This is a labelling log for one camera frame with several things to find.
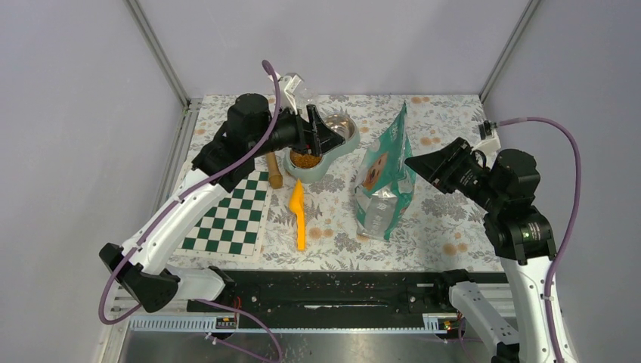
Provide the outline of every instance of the metal floor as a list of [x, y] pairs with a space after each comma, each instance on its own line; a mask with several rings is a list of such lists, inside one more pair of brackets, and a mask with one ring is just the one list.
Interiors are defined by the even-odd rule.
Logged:
[[[434, 335], [418, 334], [276, 334], [284, 362], [468, 362], [459, 343], [433, 343]], [[266, 334], [235, 334], [228, 342], [276, 358]], [[489, 361], [482, 343], [466, 344], [477, 362]], [[122, 348], [121, 363], [258, 362], [226, 346], [204, 340], [201, 333], [130, 331]]]

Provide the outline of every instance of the floral tablecloth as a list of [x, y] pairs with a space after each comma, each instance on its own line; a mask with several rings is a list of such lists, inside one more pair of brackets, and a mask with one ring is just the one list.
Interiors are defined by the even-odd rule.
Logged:
[[[188, 159], [212, 140], [225, 121], [236, 96], [210, 95], [203, 99]], [[273, 105], [273, 96], [269, 96]], [[356, 235], [353, 182], [367, 145], [380, 135], [407, 102], [407, 133], [414, 155], [433, 152], [460, 136], [475, 144], [476, 125], [485, 118], [476, 95], [350, 95], [320, 96], [321, 111], [342, 110], [358, 124], [361, 143], [352, 154], [337, 159], [324, 178], [305, 185], [307, 249], [296, 249], [294, 215], [287, 208], [294, 179], [284, 172], [285, 185], [272, 194], [262, 255], [257, 263], [216, 261], [173, 256], [181, 267], [270, 270], [499, 271], [500, 263], [482, 226], [483, 212], [462, 194], [443, 195], [420, 177], [414, 199], [389, 242]], [[256, 168], [266, 170], [265, 158]]]

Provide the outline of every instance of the orange scoop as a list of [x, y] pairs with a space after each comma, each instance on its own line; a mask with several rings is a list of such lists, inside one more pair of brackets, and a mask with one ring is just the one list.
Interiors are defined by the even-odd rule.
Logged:
[[296, 180], [296, 186], [292, 197], [290, 198], [290, 210], [296, 214], [296, 224], [298, 226], [298, 237], [296, 238], [296, 246], [299, 251], [305, 250], [305, 203], [304, 193], [302, 190], [302, 183], [300, 179]]

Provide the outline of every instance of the pet food bag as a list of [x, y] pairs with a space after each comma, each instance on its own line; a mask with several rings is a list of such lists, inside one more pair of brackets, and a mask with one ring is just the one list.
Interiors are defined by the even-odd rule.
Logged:
[[394, 122], [368, 147], [356, 176], [358, 233], [377, 240], [389, 240], [414, 194], [416, 173], [404, 164], [412, 156], [406, 115], [403, 103]]

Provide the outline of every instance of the kibble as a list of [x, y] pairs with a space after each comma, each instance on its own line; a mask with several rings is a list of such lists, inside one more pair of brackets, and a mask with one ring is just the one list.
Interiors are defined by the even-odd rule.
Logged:
[[309, 169], [318, 165], [323, 157], [315, 157], [314, 155], [309, 154], [302, 155], [292, 151], [290, 152], [290, 159], [297, 168]]

